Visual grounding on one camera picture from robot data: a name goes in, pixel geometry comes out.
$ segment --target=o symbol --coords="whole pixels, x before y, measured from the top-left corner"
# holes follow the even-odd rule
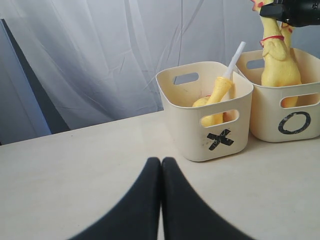
[[[286,122],[292,118],[295,115],[304,115],[305,116],[305,123],[303,125],[303,127],[301,127],[298,130],[295,131],[289,131],[289,130],[284,130],[284,126],[286,124]],[[311,123],[311,117],[309,115],[309,113],[304,112],[304,111],[297,111],[297,112],[293,112],[291,114],[289,114],[288,116],[286,116],[279,124],[278,130],[282,133],[282,134],[286,134],[286,135],[292,135],[292,134],[299,134],[301,132],[303,132],[304,130],[306,130],[309,125]]]

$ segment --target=red band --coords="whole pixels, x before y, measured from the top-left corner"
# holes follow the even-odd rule
[[[267,39],[280,39],[280,40],[283,41],[283,40],[285,40],[285,37],[282,36],[282,35],[268,36],[268,37],[266,37],[266,38],[264,38],[264,39],[262,39],[262,40],[260,41],[261,47],[264,47],[263,42],[264,42],[265,40],[267,40]]]

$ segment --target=tabletop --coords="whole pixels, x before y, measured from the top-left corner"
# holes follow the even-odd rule
[[[259,240],[320,238],[320,137],[181,156],[163,111],[0,146],[0,239],[64,240],[108,212],[149,157],[174,157],[202,199]],[[159,240],[163,240],[160,220]]]

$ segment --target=black object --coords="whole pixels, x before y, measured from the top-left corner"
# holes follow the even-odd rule
[[[162,193],[161,174],[160,160],[149,158],[120,202],[71,240],[156,240]]]
[[[165,240],[253,240],[215,213],[194,191],[176,160],[162,162]]]
[[[320,0],[274,0],[261,7],[260,16],[297,28],[320,25]]]

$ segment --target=rubber chicken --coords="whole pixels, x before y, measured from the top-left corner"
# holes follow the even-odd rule
[[[236,50],[234,56],[231,59],[231,62],[223,74],[223,76],[218,76],[214,82],[214,87],[212,94],[210,96],[202,97],[194,102],[192,107],[202,107],[205,105],[216,104],[221,102],[224,95],[229,91],[233,86],[233,82],[230,80],[233,69],[245,47],[246,43],[242,41]],[[217,124],[222,124],[224,122],[224,113],[213,114],[205,116],[201,120],[201,124],[204,127],[210,127]]]
[[[263,5],[274,2],[273,0],[251,1],[254,2],[252,10],[258,13]],[[263,40],[260,42],[263,47],[262,56],[264,59],[264,70],[261,76],[262,86],[283,87],[302,84],[298,66],[288,52],[284,42],[285,37],[281,34],[277,20],[262,16],[260,18],[264,28]],[[282,101],[282,106],[284,108],[295,107],[297,100],[297,96],[287,97]]]
[[[293,31],[294,31],[293,26],[290,26],[289,24],[284,22],[281,23],[280,32],[281,32],[281,35],[284,37],[284,44],[286,46],[287,52],[290,53],[293,60],[297,62],[295,52],[291,48],[291,35]]]

